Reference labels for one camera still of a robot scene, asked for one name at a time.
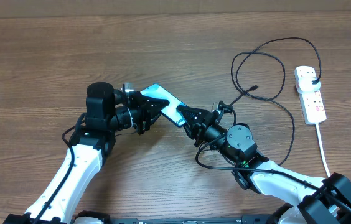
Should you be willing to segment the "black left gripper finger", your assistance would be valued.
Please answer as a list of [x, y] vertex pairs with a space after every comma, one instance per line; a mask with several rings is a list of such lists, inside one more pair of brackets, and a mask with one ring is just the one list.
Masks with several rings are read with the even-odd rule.
[[163, 109], [169, 105], [169, 100], [167, 99], [160, 99], [160, 98], [153, 98], [150, 96], [143, 95], [143, 105], [145, 108], [159, 108]]
[[149, 111], [149, 124], [154, 124], [160, 116], [161, 116], [160, 110], [150, 110]]

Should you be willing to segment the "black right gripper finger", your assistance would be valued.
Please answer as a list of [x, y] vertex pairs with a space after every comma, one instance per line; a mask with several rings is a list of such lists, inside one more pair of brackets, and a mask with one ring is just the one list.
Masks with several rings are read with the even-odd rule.
[[183, 125], [183, 128], [189, 138], [195, 139], [195, 134], [193, 132], [193, 129], [188, 124]]
[[207, 110], [199, 108], [191, 108], [186, 105], [179, 105], [177, 111], [182, 115], [187, 124], [195, 123], [201, 116], [207, 114]]

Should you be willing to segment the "blue Samsung Galaxy smartphone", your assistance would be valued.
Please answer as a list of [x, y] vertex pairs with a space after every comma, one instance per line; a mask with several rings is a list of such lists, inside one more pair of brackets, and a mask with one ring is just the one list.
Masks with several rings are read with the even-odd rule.
[[141, 94], [150, 98], [167, 100], [169, 104], [161, 110], [162, 115], [177, 127], [182, 127], [185, 124], [184, 117], [177, 111], [177, 107], [179, 105], [185, 106], [185, 103], [181, 102], [160, 84], [155, 83], [141, 90]]

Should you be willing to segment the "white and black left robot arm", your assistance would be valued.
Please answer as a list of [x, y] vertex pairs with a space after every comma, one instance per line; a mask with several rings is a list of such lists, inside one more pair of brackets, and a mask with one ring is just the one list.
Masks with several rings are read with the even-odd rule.
[[86, 112], [65, 131], [65, 159], [44, 193], [22, 215], [10, 214], [5, 223], [110, 223], [109, 215], [75, 209], [88, 184], [99, 173], [119, 131], [148, 131], [172, 104], [172, 97], [157, 84], [143, 91], [116, 90], [105, 82], [87, 87]]

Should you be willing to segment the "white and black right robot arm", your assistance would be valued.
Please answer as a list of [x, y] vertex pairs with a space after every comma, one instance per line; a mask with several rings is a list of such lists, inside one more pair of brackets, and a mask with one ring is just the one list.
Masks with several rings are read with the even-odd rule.
[[233, 112], [231, 106], [207, 111], [179, 105], [177, 112], [199, 153], [218, 151], [232, 163], [227, 169], [241, 188], [285, 202], [267, 223], [351, 223], [351, 181], [346, 176], [310, 177], [281, 167], [259, 152], [247, 124], [220, 126], [222, 115]]

